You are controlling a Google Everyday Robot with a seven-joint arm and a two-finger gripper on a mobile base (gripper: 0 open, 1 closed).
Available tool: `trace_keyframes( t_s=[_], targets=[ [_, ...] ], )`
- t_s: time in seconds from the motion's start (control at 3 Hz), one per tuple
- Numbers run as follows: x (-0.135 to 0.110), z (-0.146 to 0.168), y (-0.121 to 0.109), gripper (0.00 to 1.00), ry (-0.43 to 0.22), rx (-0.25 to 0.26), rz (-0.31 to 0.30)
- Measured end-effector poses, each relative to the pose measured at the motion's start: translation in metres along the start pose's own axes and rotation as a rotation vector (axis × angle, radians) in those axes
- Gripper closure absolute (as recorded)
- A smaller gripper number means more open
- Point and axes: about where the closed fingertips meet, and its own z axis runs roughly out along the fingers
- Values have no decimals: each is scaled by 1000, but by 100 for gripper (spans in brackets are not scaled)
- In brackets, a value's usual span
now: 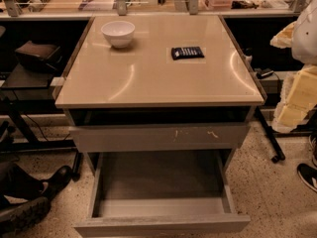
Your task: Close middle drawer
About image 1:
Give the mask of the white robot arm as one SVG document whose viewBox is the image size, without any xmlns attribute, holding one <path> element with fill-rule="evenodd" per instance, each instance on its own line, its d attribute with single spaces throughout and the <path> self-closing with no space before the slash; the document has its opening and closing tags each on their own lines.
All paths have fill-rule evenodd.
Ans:
<svg viewBox="0 0 317 238">
<path fill-rule="evenodd" d="M 273 113 L 272 129 L 289 133 L 317 105 L 317 0 L 312 0 L 270 44 L 279 49 L 290 48 L 292 58 L 301 63 L 300 69 L 289 72 L 283 80 Z"/>
</svg>

